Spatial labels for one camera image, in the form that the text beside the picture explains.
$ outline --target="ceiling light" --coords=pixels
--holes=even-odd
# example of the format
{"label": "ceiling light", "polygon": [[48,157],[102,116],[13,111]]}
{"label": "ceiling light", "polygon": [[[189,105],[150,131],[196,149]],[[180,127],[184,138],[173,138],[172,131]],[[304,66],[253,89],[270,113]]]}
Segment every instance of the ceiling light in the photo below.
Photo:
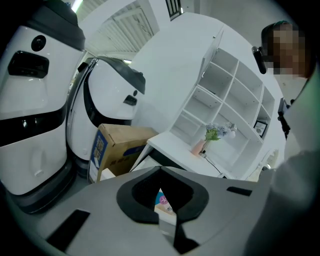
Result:
{"label": "ceiling light", "polygon": [[76,13],[82,2],[83,0],[75,0],[71,9]]}

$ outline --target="cardboard box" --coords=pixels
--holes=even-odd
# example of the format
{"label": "cardboard box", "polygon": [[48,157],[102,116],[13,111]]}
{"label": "cardboard box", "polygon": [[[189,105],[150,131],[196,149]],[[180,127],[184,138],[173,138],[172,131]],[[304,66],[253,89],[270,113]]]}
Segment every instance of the cardboard box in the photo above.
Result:
{"label": "cardboard box", "polygon": [[100,181],[101,172],[106,168],[115,176],[128,173],[146,146],[147,140],[157,134],[149,127],[99,125],[90,157],[91,181]]}

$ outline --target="white desk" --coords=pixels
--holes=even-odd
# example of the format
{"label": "white desk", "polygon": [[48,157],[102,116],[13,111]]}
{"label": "white desk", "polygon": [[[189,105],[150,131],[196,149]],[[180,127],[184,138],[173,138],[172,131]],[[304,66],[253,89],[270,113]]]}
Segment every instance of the white desk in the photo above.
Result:
{"label": "white desk", "polygon": [[[163,132],[148,140],[147,145],[140,154],[139,158],[132,167],[132,170],[149,154],[152,149],[158,150],[161,154],[181,166],[188,172],[218,177],[220,173],[203,157],[193,155],[190,146],[171,132]],[[215,166],[224,173],[224,169]]]}

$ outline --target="white cubby shelf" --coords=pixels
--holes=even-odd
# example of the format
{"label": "white cubby shelf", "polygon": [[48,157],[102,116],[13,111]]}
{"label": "white cubby shelf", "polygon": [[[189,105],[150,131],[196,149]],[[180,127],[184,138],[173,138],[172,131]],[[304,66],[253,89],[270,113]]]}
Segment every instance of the white cubby shelf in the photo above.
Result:
{"label": "white cubby shelf", "polygon": [[[263,145],[274,104],[263,82],[242,62],[218,48],[170,131],[192,148],[205,139],[208,123],[236,124],[235,138],[212,141],[206,155],[229,177],[241,179]],[[257,120],[268,124],[262,138],[254,129]]]}

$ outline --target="pink vase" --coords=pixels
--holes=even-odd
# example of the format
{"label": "pink vase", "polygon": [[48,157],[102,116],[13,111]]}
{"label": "pink vase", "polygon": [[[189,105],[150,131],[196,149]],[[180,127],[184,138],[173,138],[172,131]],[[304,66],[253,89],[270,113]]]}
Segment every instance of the pink vase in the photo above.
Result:
{"label": "pink vase", "polygon": [[195,156],[199,155],[205,143],[206,143],[205,140],[200,139],[199,142],[191,150],[191,153],[194,154]]}

